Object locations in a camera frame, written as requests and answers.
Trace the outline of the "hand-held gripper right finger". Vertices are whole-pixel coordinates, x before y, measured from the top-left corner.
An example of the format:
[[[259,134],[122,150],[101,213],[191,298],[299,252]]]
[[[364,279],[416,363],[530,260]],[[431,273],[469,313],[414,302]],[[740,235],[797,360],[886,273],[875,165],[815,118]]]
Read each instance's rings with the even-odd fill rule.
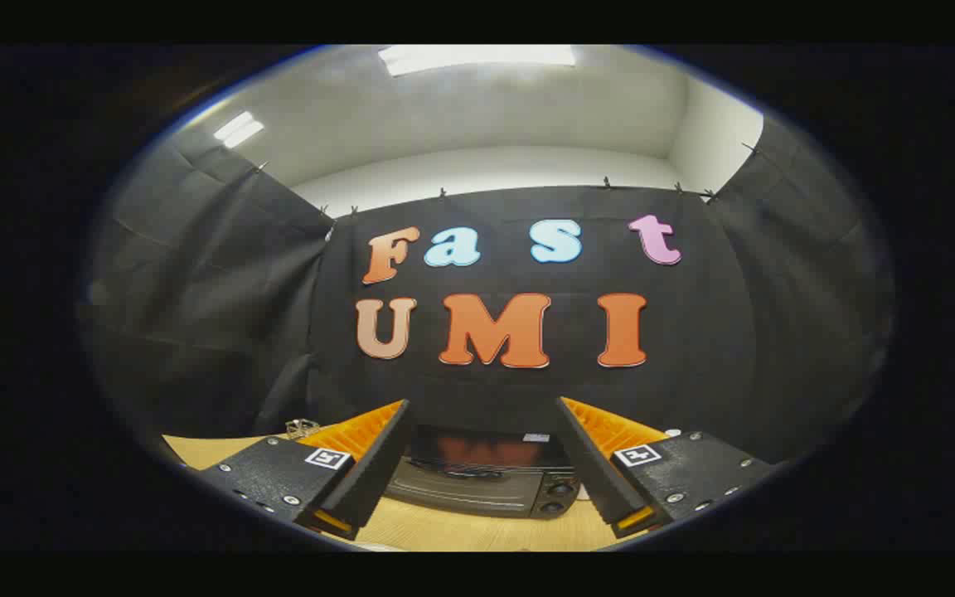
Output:
[[[671,435],[568,397],[557,435],[618,539],[660,529],[750,490],[777,466],[702,431]]]

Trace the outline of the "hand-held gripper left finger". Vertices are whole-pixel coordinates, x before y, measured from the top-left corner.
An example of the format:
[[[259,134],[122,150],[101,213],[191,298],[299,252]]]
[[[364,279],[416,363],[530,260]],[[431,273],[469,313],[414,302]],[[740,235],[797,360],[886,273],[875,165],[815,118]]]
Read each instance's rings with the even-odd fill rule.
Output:
[[[200,477],[266,517],[355,540],[413,432],[412,405],[398,400],[306,437],[264,437]]]

